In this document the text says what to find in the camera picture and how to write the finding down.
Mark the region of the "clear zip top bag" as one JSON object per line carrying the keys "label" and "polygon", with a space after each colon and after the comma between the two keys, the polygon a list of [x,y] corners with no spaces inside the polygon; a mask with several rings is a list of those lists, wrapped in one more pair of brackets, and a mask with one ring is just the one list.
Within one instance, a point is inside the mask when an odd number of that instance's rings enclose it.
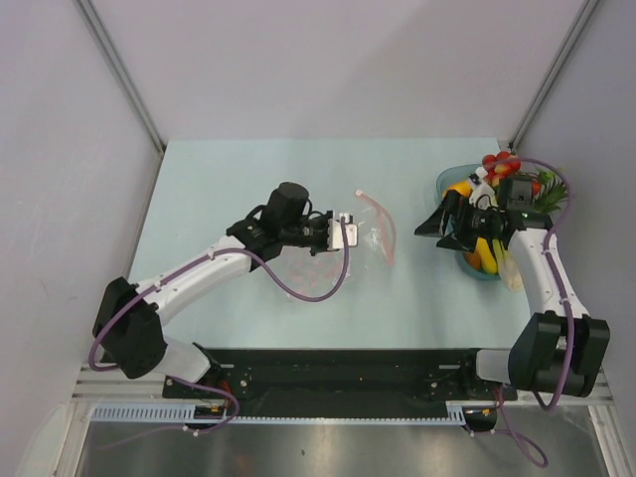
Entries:
{"label": "clear zip top bag", "polygon": [[356,275],[372,268],[396,264],[398,228],[390,211],[367,192],[354,193],[351,212],[358,226],[358,245],[341,250],[318,253],[315,256],[299,248],[283,252],[282,280],[285,293],[309,303],[318,303],[334,296]]}

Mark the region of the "orange toy pineapple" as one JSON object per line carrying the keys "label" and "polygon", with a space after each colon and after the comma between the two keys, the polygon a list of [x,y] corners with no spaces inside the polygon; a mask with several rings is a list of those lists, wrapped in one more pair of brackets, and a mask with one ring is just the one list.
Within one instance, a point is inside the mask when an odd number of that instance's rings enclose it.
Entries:
{"label": "orange toy pineapple", "polygon": [[560,211],[561,206],[568,199],[568,188],[555,172],[540,169],[537,172],[539,191],[535,198],[535,208],[538,212],[552,214]]}

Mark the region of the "green celery stalk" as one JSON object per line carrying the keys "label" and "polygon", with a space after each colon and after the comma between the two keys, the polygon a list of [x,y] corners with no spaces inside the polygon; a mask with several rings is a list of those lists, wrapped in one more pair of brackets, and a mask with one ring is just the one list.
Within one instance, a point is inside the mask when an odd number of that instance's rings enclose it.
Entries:
{"label": "green celery stalk", "polygon": [[492,247],[498,266],[498,274],[504,285],[513,292],[522,291],[523,279],[512,255],[504,248],[500,240],[494,239]]}

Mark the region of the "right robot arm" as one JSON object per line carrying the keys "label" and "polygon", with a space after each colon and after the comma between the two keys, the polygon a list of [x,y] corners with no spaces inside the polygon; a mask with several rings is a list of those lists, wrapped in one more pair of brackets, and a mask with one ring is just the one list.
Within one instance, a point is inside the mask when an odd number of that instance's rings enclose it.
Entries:
{"label": "right robot arm", "polygon": [[476,364],[460,371],[458,386],[482,398],[494,383],[536,395],[587,397],[594,388],[609,340],[606,321],[593,319],[577,298],[557,250],[551,217],[535,209],[529,178],[513,175],[494,204],[449,191],[415,229],[440,248],[471,252],[479,239],[500,241],[516,264],[531,317],[510,349],[481,349]]}

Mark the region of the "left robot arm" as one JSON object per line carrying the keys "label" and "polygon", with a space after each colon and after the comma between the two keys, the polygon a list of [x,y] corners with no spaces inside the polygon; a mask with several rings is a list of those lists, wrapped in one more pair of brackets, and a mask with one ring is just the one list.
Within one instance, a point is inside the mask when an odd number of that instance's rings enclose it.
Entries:
{"label": "left robot arm", "polygon": [[[317,303],[328,299],[333,290],[319,296],[293,290],[268,262],[286,247],[306,247],[311,254],[347,251],[351,244],[348,225],[348,216],[314,211],[303,186],[281,183],[266,204],[256,206],[189,262],[137,283],[123,277],[112,280],[104,290],[93,325],[89,367],[96,372],[120,370],[130,380],[159,371],[184,380],[198,397],[212,395],[220,384],[213,359],[197,344],[166,338],[166,324],[221,284],[258,268],[298,300]],[[110,367],[97,362],[98,350],[111,359]]]}

